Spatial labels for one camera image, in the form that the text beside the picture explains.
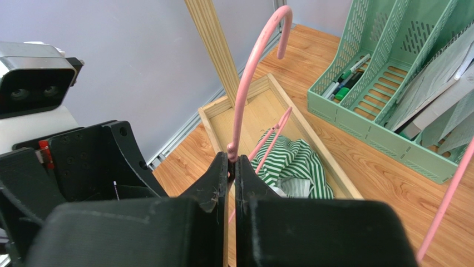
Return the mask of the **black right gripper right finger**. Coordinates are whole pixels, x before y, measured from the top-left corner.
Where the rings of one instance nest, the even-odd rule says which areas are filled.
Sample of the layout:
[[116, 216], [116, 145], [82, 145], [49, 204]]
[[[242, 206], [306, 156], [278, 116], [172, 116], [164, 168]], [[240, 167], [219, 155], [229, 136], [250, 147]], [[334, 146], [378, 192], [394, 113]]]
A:
[[237, 266], [417, 266], [396, 212], [385, 202], [283, 198], [235, 165]]

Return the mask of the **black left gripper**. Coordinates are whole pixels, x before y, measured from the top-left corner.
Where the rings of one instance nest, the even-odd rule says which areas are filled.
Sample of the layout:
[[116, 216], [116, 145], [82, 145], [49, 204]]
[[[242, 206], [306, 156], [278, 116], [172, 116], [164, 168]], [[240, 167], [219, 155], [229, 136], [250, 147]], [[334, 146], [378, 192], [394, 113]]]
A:
[[39, 137], [1, 155], [1, 228], [11, 259], [25, 259], [62, 203], [167, 196], [127, 121]]

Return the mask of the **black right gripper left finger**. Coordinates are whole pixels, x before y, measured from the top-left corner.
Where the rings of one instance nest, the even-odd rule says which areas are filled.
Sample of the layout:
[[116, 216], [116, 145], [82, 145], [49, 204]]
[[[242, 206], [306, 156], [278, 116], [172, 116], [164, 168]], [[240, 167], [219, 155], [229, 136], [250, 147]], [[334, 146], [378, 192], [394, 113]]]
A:
[[225, 266], [226, 153], [178, 197], [69, 202], [35, 237], [26, 266]]

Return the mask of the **green white striped tank top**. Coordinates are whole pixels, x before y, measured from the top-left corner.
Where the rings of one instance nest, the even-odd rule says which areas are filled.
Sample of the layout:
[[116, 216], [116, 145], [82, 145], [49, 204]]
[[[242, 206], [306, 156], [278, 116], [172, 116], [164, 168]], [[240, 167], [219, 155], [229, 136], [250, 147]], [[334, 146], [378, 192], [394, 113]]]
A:
[[258, 176], [278, 195], [289, 198], [333, 199], [334, 192], [318, 154], [303, 139], [278, 136], [266, 159], [267, 149], [275, 139], [272, 133], [251, 161], [254, 169], [263, 165]]

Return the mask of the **pink wire hanger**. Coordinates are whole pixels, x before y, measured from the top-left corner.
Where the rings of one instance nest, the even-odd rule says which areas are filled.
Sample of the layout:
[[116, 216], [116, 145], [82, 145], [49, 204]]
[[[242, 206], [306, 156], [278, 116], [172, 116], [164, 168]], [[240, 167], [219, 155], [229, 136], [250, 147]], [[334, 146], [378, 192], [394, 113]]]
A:
[[422, 244], [417, 252], [417, 255], [416, 255], [416, 260], [418, 263], [421, 263], [421, 261], [423, 260], [423, 257], [425, 256], [435, 234], [436, 234], [436, 231], [439, 227], [439, 225], [441, 224], [441, 221], [449, 207], [449, 204], [454, 196], [454, 193], [456, 192], [457, 190], [457, 187], [469, 165], [469, 162], [470, 160], [472, 159], [473, 157], [473, 138], [471, 139], [469, 145], [467, 146], [467, 149], [466, 149], [466, 152], [464, 153], [464, 155], [462, 156], [461, 158], [461, 161], [458, 165], [458, 168], [454, 174], [454, 176], [452, 177], [451, 179], [451, 183], [449, 185], [449, 187], [447, 188], [444, 196], [443, 196], [443, 199], [438, 207], [438, 210], [431, 222], [431, 225], [427, 231], [427, 234], [425, 235], [423, 241], [422, 241]]

